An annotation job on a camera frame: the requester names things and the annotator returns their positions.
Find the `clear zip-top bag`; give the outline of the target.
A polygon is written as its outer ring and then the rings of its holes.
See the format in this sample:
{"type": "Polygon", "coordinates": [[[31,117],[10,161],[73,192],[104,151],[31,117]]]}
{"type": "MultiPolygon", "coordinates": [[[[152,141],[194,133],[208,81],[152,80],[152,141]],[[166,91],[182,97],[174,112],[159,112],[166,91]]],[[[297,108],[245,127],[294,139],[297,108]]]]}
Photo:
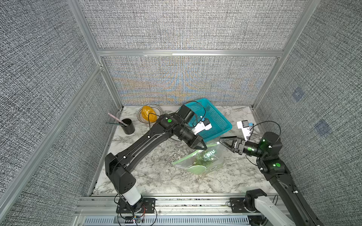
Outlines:
{"type": "Polygon", "coordinates": [[[172,163],[173,166],[189,173],[205,176],[224,166],[227,149],[220,142],[207,145],[207,150],[196,150],[188,156],[172,163]]]}

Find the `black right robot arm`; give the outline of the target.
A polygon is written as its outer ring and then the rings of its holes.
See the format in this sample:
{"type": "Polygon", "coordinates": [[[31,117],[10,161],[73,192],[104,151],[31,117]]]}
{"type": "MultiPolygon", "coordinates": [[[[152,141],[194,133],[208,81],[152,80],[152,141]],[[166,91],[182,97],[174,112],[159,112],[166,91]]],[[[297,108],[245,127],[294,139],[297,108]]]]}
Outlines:
{"type": "Polygon", "coordinates": [[[323,223],[299,192],[290,170],[279,158],[283,147],[280,136],[274,132],[263,134],[259,143],[246,141],[242,137],[221,137],[220,144],[233,153],[256,157],[256,164],[265,179],[276,190],[291,217],[281,212],[261,189],[249,190],[244,199],[244,208],[259,211],[274,226],[322,226],[323,223]]]}

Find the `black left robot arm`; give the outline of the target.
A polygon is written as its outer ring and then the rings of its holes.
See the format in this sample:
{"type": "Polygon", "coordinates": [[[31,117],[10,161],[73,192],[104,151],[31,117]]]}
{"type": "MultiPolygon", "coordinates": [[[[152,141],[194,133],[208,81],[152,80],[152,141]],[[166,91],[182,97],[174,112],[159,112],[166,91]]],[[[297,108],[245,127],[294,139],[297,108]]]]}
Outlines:
{"type": "Polygon", "coordinates": [[[143,197],[136,188],[136,178],[131,172],[158,145],[177,136],[192,149],[207,150],[203,138],[188,127],[195,115],[190,108],[182,105],[175,113],[159,116],[149,131],[130,147],[116,155],[110,153],[105,157],[107,177],[120,197],[133,208],[142,206],[143,197]]]}

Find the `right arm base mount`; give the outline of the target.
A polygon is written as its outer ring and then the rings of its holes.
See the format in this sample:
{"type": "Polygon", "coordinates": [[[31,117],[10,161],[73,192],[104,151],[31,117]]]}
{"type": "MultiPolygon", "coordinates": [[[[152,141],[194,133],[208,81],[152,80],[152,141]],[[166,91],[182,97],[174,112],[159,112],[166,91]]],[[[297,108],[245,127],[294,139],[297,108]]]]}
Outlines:
{"type": "Polygon", "coordinates": [[[229,205],[232,209],[232,213],[254,213],[256,209],[248,207],[244,201],[244,197],[235,197],[229,199],[229,205]]]}

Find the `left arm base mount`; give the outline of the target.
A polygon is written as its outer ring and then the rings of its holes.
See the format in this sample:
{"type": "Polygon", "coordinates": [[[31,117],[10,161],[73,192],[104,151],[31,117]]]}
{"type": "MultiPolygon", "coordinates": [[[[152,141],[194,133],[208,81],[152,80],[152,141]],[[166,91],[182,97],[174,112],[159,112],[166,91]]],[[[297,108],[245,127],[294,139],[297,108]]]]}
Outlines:
{"type": "Polygon", "coordinates": [[[143,213],[154,213],[156,206],[155,198],[141,198],[135,205],[130,205],[128,202],[120,198],[117,202],[116,213],[125,214],[125,213],[134,213],[143,214],[143,213]]]}

